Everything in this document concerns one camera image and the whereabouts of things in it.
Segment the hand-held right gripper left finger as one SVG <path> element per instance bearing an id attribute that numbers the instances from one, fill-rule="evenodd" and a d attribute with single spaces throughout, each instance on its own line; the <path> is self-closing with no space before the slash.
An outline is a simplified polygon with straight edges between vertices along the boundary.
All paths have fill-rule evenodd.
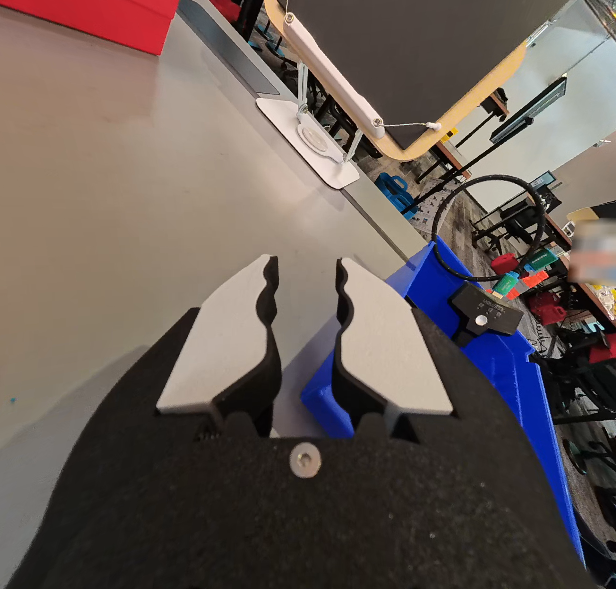
<path id="1" fill-rule="evenodd" d="M 261 255 L 201 304 L 158 398 L 160 414 L 207 414 L 221 425 L 244 412 L 260 436 L 271 435 L 281 389 L 278 285 L 278 257 Z"/>

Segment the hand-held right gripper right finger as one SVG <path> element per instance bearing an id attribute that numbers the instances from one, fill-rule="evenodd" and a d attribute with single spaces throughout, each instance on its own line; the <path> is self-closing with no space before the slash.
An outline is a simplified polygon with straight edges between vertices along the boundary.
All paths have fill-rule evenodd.
<path id="1" fill-rule="evenodd" d="M 452 401 L 408 301 L 349 257 L 336 262 L 335 289 L 335 401 L 354 434 L 366 418 L 394 434 L 409 416 L 452 417 Z"/>

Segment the black usb hub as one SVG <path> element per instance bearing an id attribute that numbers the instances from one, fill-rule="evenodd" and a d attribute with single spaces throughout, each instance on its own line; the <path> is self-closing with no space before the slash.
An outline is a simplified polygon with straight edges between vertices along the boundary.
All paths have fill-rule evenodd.
<path id="1" fill-rule="evenodd" d="M 451 338 L 458 347 L 466 347 L 487 332 L 512 336 L 523 316 L 508 301 L 497 299 L 470 282 L 465 282 L 449 297 L 449 305 L 459 317 L 458 328 Z"/>

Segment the blue plastic bin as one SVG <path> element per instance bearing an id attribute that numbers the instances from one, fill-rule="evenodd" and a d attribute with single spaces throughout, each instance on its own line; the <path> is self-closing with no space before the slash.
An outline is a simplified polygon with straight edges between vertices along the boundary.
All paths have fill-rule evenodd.
<path id="1" fill-rule="evenodd" d="M 386 282 L 404 298 L 409 298 L 447 337 L 452 338 L 460 319 L 450 306 L 449 297 L 463 281 L 442 268 L 433 248 L 434 243 L 428 243 Z M 543 466 L 567 533 L 581 562 L 585 563 L 543 378 L 538 365 L 529 360 L 534 347 L 520 332 L 510 337 L 485 333 L 470 341 L 462 351 L 499 391 L 524 429 Z M 300 399 L 327 435 L 350 438 L 353 435 L 350 417 L 332 394 L 332 367 L 333 353 L 330 353 L 304 386 Z"/>

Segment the red plastic bin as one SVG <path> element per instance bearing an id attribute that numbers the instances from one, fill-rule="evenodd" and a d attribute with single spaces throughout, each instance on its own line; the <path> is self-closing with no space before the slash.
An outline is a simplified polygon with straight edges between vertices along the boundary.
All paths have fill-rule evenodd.
<path id="1" fill-rule="evenodd" d="M 1 6 L 159 56 L 179 0 L 1 0 Z"/>

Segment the tablet stand with dark board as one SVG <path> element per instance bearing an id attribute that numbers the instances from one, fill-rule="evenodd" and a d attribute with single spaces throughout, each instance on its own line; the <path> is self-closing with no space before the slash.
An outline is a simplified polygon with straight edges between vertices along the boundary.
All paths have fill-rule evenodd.
<path id="1" fill-rule="evenodd" d="M 532 36 L 571 1 L 264 0 L 264 5 L 328 93 L 326 77 L 284 36 L 286 12 L 299 18 L 388 124 L 381 139 L 364 133 L 378 151 L 411 161 L 504 85 L 522 64 Z M 332 96 L 358 126 L 355 114 Z"/>

